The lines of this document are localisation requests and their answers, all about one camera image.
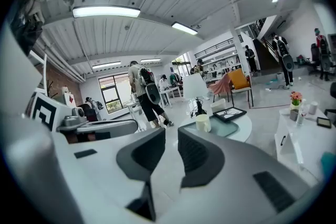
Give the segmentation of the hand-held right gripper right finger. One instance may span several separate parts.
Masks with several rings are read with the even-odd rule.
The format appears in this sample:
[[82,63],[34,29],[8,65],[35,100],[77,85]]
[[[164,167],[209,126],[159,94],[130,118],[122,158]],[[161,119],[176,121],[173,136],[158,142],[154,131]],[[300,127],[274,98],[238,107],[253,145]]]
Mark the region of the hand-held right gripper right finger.
[[185,176],[178,223],[274,223],[310,191],[259,148],[191,128],[178,130]]

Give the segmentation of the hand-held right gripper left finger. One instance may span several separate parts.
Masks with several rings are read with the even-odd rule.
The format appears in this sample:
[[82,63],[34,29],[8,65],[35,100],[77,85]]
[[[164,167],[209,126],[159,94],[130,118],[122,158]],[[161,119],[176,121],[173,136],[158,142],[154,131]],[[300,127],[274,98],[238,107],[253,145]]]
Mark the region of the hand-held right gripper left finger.
[[84,223],[155,223],[151,175],[165,151],[165,129],[68,144],[56,156]]

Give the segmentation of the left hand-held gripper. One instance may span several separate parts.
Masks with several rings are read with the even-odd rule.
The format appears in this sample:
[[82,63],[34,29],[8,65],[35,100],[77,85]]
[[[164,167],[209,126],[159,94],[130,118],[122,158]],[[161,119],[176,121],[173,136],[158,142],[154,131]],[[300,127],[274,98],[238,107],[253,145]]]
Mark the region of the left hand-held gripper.
[[88,122],[82,108],[67,106],[42,93],[35,94],[31,107],[31,119],[52,132],[62,133],[69,143],[106,140],[138,130],[138,123],[133,119]]

